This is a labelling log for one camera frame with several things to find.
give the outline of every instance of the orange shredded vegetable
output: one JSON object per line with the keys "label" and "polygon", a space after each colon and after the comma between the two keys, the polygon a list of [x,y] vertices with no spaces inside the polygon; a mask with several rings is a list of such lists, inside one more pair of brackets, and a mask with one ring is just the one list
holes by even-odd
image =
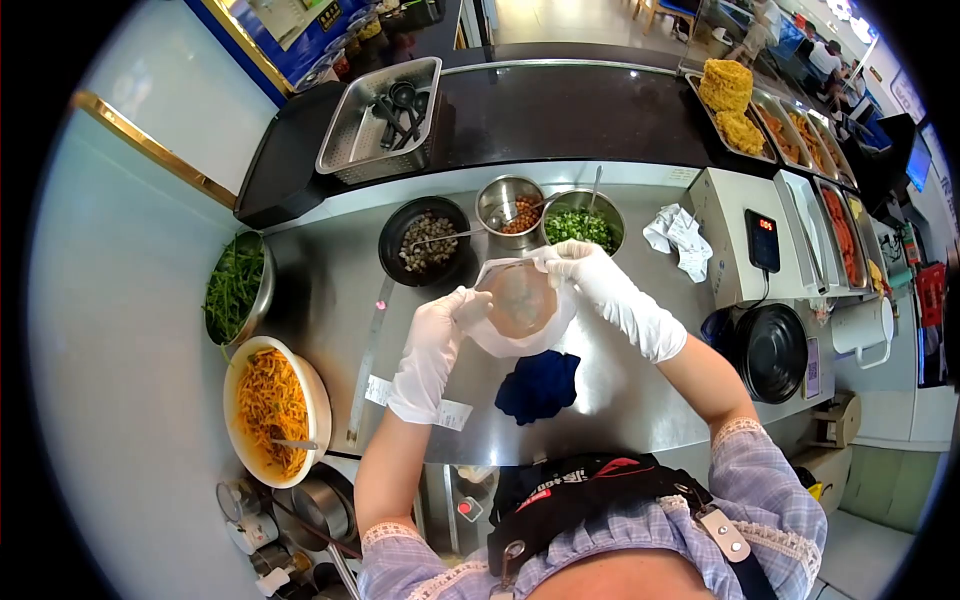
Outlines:
{"label": "orange shredded vegetable", "polygon": [[240,412],[237,420],[244,433],[266,453],[266,467],[279,466],[283,477],[293,477],[306,460],[306,450],[274,444],[273,426],[279,427],[285,440],[306,441],[306,399],[293,366],[275,348],[252,355],[237,386]]}

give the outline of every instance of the lace trim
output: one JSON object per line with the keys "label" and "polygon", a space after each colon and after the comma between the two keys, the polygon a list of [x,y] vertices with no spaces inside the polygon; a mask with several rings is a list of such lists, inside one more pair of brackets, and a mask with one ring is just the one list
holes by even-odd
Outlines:
{"label": "lace trim", "polygon": [[748,523],[747,521],[733,521],[743,539],[749,543],[766,546],[775,552],[780,552],[783,556],[791,558],[804,568],[806,575],[806,597],[813,589],[814,580],[817,573],[820,572],[820,548],[813,540],[808,540],[792,532],[781,531],[759,525],[757,523]]}
{"label": "lace trim", "polygon": [[433,600],[471,572],[486,570],[487,563],[483,561],[460,563],[417,586],[413,593],[407,596],[407,600]]}
{"label": "lace trim", "polygon": [[713,437],[713,444],[710,445],[710,452],[715,452],[717,447],[722,444],[728,437],[734,433],[739,433],[741,431],[763,431],[763,425],[757,422],[750,417],[737,417],[736,419],[728,420],[723,424],[723,427],[720,427],[720,431],[717,432],[717,435]]}
{"label": "lace trim", "polygon": [[423,538],[420,537],[420,533],[415,529],[411,529],[406,525],[401,525],[400,523],[393,523],[391,521],[385,521],[382,523],[377,523],[373,527],[367,530],[367,533],[364,534],[363,539],[360,540],[360,545],[363,548],[363,551],[367,551],[367,547],[371,546],[378,541],[385,540],[386,538],[409,538],[411,540],[423,541]]}
{"label": "lace trim", "polygon": [[667,511],[676,511],[682,509],[685,513],[689,515],[690,507],[686,503],[686,498],[677,494],[677,495],[667,495],[661,498],[657,498],[657,502],[660,504],[660,507],[664,512]]}

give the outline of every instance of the apron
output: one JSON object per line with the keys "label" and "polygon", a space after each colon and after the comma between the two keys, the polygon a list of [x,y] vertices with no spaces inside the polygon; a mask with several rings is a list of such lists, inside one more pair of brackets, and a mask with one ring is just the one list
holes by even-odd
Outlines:
{"label": "apron", "polygon": [[520,567],[562,532],[610,507],[681,495],[717,543],[747,600],[776,600],[750,545],[710,502],[713,496],[682,469],[652,454],[582,454],[530,467],[500,469],[487,536],[490,572],[500,578],[491,599],[513,598]]}

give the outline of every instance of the gloved hand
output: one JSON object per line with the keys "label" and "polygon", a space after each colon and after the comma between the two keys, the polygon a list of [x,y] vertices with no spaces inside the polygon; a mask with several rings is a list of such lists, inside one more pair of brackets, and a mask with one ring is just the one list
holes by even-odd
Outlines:
{"label": "gloved hand", "polygon": [[490,292],[460,286],[417,309],[387,400],[395,415],[412,423],[434,421],[464,339],[462,327],[483,319],[491,300]]}
{"label": "gloved hand", "polygon": [[593,302],[597,312],[627,334],[653,363],[673,358],[686,344],[686,329],[669,311],[639,291],[596,244],[566,240],[556,244],[559,260],[548,260],[550,285],[569,279]]}

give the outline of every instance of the stainless steel counter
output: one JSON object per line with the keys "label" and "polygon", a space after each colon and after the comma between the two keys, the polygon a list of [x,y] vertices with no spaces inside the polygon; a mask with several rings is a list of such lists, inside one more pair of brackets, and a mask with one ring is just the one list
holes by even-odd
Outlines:
{"label": "stainless steel counter", "polygon": [[[558,189],[547,188],[546,192]],[[676,254],[654,251],[641,232],[663,205],[679,202],[692,213],[687,193],[680,188],[639,185],[610,185],[603,191],[617,204],[627,226],[616,262],[637,287],[669,309],[687,330],[699,332],[714,307],[708,286],[690,281],[677,269]],[[472,215],[474,196],[465,193],[449,198]],[[267,238],[276,256],[278,278],[274,303],[257,333],[283,340],[317,368],[333,412],[331,450],[361,454],[383,415],[383,408],[365,402],[358,443],[347,443],[357,374],[384,281],[376,241],[398,206],[353,212]],[[444,289],[395,286],[372,349],[372,374],[393,378],[420,304],[458,284],[472,285],[479,262],[485,258],[511,255],[490,247],[486,236],[473,236],[471,245],[478,264],[463,280]],[[807,335],[820,338],[822,392],[812,400],[803,400],[798,393],[780,405],[757,404],[763,422],[800,412],[833,395],[829,326],[821,329],[816,325],[805,301],[794,307],[804,319]],[[493,406],[496,391],[516,359],[494,358],[467,338],[444,397],[472,405],[473,412],[462,432],[434,427],[426,462],[517,465],[581,451],[624,448],[650,452],[709,439],[706,425],[656,367],[588,304],[578,306],[576,318],[553,348],[582,359],[575,378],[577,399],[553,419],[519,427],[514,418]]]}

